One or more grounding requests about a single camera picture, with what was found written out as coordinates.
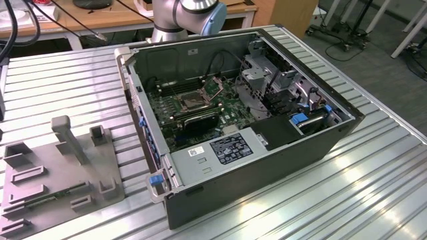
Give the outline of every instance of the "table leg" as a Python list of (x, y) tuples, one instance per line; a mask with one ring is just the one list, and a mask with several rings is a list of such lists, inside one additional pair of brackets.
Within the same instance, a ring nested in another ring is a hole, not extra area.
[(415, 22), (419, 20), (423, 12), (425, 11), (425, 8), (427, 8), (427, 2), (423, 4), (423, 6), (420, 7), (417, 13), (412, 17), (411, 22), (407, 24), (405, 28), (403, 29), (403, 32), (407, 33), (409, 31), (411, 27), (413, 26)]
[(424, 24), (427, 23), (427, 13), (424, 14), (424, 16), (421, 17), (421, 19), (419, 20), (417, 24), (415, 25), (412, 31), (408, 33), (408, 35), (405, 36), (403, 42), (400, 43), (400, 45), (397, 46), (397, 48), (395, 49), (393, 53), (391, 54), (391, 57), (395, 59), (399, 54), (401, 53), (403, 49), (407, 47), (407, 45), (409, 44), (412, 38), (415, 37), (415, 35), (419, 33), (421, 27), (424, 26)]
[(385, 9), (387, 9), (388, 4), (389, 4), (391, 1), (392, 0), (385, 0), (384, 3), (381, 4), (379, 11), (377, 11), (377, 13), (376, 13), (369, 25), (367, 26), (367, 29), (365, 29), (365, 33), (367, 34), (369, 34), (372, 32), (376, 24), (379, 23), (379, 20), (380, 20), (383, 14), (385, 12)]
[(243, 23), (241, 23), (243, 29), (252, 27), (253, 15), (255, 15), (253, 11), (245, 13), (245, 16), (243, 18)]
[(349, 17), (349, 14), (352, 13), (353, 11), (353, 8), (356, 6), (356, 3), (357, 3), (359, 0), (351, 0), (351, 3), (349, 3), (349, 6), (347, 8), (347, 11), (344, 13), (344, 16), (341, 17), (341, 19), (339, 20), (341, 23), (345, 23), (347, 22), (347, 19)]
[(339, 6), (341, 0), (333, 0), (332, 6), (327, 12), (325, 18), (324, 18), (324, 25), (327, 26), (329, 24), (331, 18), (333, 16), (333, 13), (336, 11), (336, 7)]
[(69, 45), (71, 45), (71, 49), (75, 50), (83, 50), (83, 46), (81, 46), (81, 42), (80, 42), (80, 38), (76, 37), (72, 33), (67, 32), (65, 33)]

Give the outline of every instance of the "slotted aluminum surface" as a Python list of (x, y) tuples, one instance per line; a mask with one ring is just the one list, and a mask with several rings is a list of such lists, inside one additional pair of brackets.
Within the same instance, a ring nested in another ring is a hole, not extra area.
[[(176, 230), (151, 202), (148, 166), (120, 90), (117, 46), (11, 60), (1, 149), (53, 142), (49, 119), (67, 114), (76, 135), (112, 128), (127, 198), (28, 239), (423, 239), (425, 137), (283, 28), (264, 30), (367, 115), (323, 160)], [(4, 178), (0, 163), (0, 186)]]

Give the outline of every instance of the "cabinet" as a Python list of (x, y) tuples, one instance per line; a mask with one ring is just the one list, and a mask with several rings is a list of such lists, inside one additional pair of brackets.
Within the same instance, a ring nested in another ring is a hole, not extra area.
[(252, 26), (281, 24), (303, 38), (319, 0), (251, 0), (257, 6)]

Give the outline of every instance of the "circuit board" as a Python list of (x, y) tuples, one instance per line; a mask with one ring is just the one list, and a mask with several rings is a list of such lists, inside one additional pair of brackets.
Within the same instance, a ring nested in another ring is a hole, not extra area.
[[(240, 130), (255, 122), (236, 95), (232, 80), (223, 78), (220, 83), (219, 80), (211, 77), (200, 89), (169, 96), (160, 96), (157, 92), (147, 94), (171, 152), (220, 137), (224, 127), (235, 125)], [(217, 125), (203, 134), (184, 134), (184, 121), (208, 114), (219, 116)]]

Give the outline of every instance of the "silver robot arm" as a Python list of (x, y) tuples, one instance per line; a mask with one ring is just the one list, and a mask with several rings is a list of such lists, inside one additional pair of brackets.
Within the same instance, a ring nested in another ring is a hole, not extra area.
[(153, 0), (152, 11), (152, 43), (185, 39), (187, 30), (201, 36), (217, 34), (227, 17), (219, 0)]

